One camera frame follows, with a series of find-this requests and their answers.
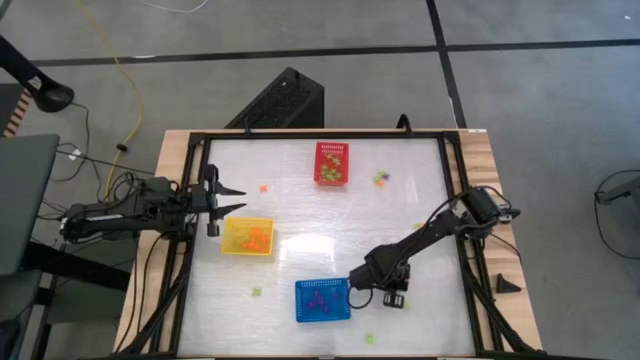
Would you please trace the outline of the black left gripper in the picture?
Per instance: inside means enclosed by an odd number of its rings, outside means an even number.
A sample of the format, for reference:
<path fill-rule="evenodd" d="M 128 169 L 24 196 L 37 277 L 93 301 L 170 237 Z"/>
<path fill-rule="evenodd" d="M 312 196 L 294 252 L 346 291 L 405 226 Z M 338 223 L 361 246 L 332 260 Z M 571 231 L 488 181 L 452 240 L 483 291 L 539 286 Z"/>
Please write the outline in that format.
<path fill-rule="evenodd" d="M 219 226 L 217 225 L 218 217 L 225 217 L 229 213 L 238 210 L 244 206 L 246 203 L 226 205 L 217 208 L 216 202 L 216 194 L 215 194 L 215 183 L 218 180 L 218 170 L 217 167 L 213 164 L 205 165 L 203 168 L 203 182 L 200 184 L 207 190 L 208 194 L 208 211 L 205 212 L 208 214 L 208 223 L 207 223 L 207 235 L 209 237 L 218 237 L 219 236 Z M 243 196 L 245 192 L 239 190 L 229 189 L 223 186 L 221 183 L 217 183 L 217 193 L 222 196 Z"/>

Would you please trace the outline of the yellow slotted plastic basket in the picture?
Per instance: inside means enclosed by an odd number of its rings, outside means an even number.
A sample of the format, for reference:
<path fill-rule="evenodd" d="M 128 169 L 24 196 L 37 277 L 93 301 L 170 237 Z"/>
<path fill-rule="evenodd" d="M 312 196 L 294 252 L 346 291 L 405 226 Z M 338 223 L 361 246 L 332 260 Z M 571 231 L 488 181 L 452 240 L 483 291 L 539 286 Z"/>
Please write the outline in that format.
<path fill-rule="evenodd" d="M 267 251 L 259 251 L 257 244 L 254 249 L 245 249 L 243 244 L 250 240 L 251 230 L 259 228 L 267 236 Z M 230 255 L 270 256 L 274 243 L 274 221 L 270 218 L 230 217 L 225 220 L 221 252 Z"/>

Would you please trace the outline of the blue slotted plastic basket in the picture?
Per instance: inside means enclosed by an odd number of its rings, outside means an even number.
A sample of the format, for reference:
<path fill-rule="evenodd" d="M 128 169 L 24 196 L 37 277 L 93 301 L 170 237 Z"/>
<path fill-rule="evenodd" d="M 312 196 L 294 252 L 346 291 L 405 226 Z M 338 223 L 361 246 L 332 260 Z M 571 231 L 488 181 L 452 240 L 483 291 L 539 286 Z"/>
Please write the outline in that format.
<path fill-rule="evenodd" d="M 320 290 L 327 299 L 329 313 L 322 311 L 318 298 L 314 298 L 314 290 Z M 295 282 L 296 321 L 298 323 L 330 322 L 351 318 L 351 308 L 347 301 L 348 281 L 346 278 L 312 279 Z M 309 309 L 306 302 L 313 300 L 317 306 Z"/>

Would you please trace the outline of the red slotted plastic basket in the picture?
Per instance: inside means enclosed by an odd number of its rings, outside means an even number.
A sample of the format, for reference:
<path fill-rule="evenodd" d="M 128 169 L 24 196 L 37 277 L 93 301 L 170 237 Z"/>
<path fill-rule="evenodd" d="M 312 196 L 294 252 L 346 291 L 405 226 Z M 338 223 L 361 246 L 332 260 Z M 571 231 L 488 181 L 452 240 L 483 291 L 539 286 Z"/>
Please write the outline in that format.
<path fill-rule="evenodd" d="M 339 158 L 342 164 L 336 167 L 333 162 L 326 161 L 325 154 L 332 154 L 334 158 Z M 321 172 L 330 170 L 333 173 L 333 179 L 325 181 L 321 177 Z M 343 174 L 341 181 L 336 181 L 334 174 L 340 172 Z M 316 144 L 315 163 L 314 163 L 314 181 L 321 186 L 344 186 L 349 179 L 349 144 L 336 142 L 318 142 Z"/>

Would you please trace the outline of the black computer tower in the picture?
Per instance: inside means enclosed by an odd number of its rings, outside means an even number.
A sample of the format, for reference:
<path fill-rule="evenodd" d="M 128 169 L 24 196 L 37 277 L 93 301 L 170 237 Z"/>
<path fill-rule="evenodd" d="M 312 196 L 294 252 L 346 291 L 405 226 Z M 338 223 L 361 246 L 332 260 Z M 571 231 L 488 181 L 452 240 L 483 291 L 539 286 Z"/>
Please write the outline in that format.
<path fill-rule="evenodd" d="M 323 85 L 287 67 L 225 128 L 323 128 L 324 100 Z"/>

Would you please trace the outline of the dark grey side table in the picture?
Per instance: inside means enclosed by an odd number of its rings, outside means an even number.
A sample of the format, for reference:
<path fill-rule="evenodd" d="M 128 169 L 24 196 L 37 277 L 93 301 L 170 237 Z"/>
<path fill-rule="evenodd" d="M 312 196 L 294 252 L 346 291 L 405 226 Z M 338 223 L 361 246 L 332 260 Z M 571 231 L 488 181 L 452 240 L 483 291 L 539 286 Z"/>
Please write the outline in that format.
<path fill-rule="evenodd" d="M 32 269 L 51 252 L 30 239 L 59 141 L 55 134 L 0 138 L 0 276 Z"/>

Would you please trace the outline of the black stand base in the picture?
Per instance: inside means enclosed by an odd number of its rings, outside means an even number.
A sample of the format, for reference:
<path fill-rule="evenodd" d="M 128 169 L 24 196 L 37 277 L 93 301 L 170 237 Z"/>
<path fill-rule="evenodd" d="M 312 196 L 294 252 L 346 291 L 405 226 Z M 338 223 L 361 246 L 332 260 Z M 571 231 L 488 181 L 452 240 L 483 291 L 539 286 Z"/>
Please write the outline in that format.
<path fill-rule="evenodd" d="M 2 35 L 0 35 L 0 68 L 29 91 L 36 106 L 43 112 L 59 112 L 74 100 L 75 92 L 70 87 L 47 76 Z"/>

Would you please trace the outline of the orange black striped strip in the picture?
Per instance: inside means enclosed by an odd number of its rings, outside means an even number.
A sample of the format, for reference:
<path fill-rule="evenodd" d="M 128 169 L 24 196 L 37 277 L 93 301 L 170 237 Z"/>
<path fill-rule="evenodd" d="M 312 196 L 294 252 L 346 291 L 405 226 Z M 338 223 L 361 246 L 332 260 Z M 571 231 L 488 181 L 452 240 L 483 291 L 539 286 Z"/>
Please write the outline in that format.
<path fill-rule="evenodd" d="M 17 100 L 16 107 L 9 116 L 7 125 L 1 133 L 2 137 L 10 138 L 17 135 L 18 129 L 23 122 L 24 116 L 28 110 L 31 100 L 32 96 L 30 92 L 24 89 Z"/>

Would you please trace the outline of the black stand foot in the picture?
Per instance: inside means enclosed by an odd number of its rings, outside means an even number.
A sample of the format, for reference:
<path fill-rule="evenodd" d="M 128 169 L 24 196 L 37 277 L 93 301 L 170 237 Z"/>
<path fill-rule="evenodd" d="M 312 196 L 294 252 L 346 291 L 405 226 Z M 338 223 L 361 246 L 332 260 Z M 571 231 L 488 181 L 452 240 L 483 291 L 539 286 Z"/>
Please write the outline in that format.
<path fill-rule="evenodd" d="M 630 197 L 634 204 L 640 208 L 640 176 L 626 181 L 610 190 L 597 191 L 596 202 L 599 204 L 610 204 L 611 202 L 624 197 Z"/>

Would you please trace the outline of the black triangular bracket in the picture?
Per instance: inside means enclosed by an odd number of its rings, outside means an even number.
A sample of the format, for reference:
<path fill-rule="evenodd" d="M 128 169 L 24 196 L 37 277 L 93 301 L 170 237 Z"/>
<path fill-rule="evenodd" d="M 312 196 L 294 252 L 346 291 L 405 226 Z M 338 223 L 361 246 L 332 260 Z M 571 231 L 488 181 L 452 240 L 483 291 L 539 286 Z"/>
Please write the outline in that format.
<path fill-rule="evenodd" d="M 502 273 L 496 275 L 496 292 L 499 294 L 506 293 L 519 293 L 522 288 L 509 280 L 507 280 Z"/>

